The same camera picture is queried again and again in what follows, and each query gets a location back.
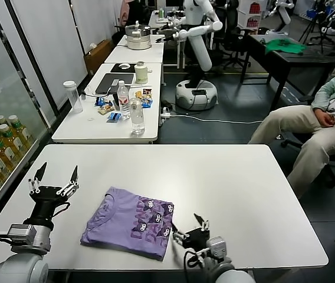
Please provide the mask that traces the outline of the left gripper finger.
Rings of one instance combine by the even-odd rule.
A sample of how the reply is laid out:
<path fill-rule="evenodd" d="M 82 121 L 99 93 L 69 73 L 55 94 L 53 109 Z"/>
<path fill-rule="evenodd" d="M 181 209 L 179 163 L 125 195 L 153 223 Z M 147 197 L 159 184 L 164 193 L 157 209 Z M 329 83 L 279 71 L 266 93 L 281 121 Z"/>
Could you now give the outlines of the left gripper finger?
<path fill-rule="evenodd" d="M 76 165 L 71 175 L 70 181 L 56 192 L 56 195 L 62 197 L 71 197 L 79 189 L 78 184 L 78 166 Z"/>
<path fill-rule="evenodd" d="M 45 162 L 36 172 L 33 179 L 28 179 L 29 193 L 35 194 L 40 193 L 40 185 L 42 178 L 44 176 L 47 167 L 47 162 Z"/>

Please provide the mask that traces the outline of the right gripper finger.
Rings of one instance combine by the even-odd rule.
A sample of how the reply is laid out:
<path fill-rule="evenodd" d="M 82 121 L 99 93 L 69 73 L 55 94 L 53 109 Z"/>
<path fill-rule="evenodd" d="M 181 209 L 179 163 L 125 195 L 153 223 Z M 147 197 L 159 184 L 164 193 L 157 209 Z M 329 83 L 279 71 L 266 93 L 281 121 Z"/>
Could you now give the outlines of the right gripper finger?
<path fill-rule="evenodd" d="M 201 231 L 208 231 L 209 230 L 209 221 L 204 220 L 203 217 L 197 215 L 196 213 L 194 214 L 195 219 L 198 221 L 198 223 L 201 226 Z"/>
<path fill-rule="evenodd" d="M 173 223 L 172 223 L 172 237 L 177 243 L 182 243 L 187 239 L 187 234 L 180 231 Z"/>

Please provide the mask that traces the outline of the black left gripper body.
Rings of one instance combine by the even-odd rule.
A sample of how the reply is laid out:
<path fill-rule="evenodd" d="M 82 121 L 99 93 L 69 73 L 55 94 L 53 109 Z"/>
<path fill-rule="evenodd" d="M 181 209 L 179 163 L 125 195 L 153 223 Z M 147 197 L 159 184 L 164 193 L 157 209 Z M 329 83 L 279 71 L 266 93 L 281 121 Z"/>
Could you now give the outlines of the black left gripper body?
<path fill-rule="evenodd" d="M 28 225 L 34 226 L 53 226 L 52 218 L 55 209 L 67 201 L 66 196 L 57 195 L 60 187 L 41 186 L 40 192 L 33 190 L 29 193 L 35 202 L 31 216 L 27 219 Z"/>

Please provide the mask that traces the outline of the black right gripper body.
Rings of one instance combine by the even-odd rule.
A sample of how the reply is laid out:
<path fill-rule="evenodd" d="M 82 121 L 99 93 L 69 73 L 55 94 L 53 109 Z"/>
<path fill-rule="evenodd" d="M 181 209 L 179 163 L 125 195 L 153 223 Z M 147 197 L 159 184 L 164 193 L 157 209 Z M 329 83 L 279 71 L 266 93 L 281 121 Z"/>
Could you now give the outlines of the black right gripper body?
<path fill-rule="evenodd" d="M 186 233 L 188 236 L 183 240 L 183 247 L 185 249 L 205 249 L 206 242 L 209 239 L 210 231 L 208 229 L 202 230 L 196 228 Z"/>

